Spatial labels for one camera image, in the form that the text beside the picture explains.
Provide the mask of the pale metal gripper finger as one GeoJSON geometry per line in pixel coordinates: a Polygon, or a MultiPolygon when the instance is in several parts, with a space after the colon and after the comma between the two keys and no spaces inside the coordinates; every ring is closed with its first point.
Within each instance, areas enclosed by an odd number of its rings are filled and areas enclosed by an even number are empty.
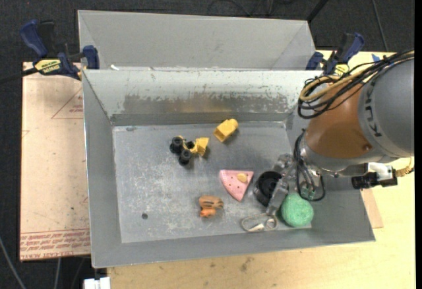
{"type": "Polygon", "coordinates": [[[268,216],[275,216],[283,202],[283,183],[279,181],[274,188],[266,213],[268,216]]]}
{"type": "Polygon", "coordinates": [[[289,182],[280,180],[276,187],[276,207],[281,207],[284,199],[289,194],[289,182]]]}

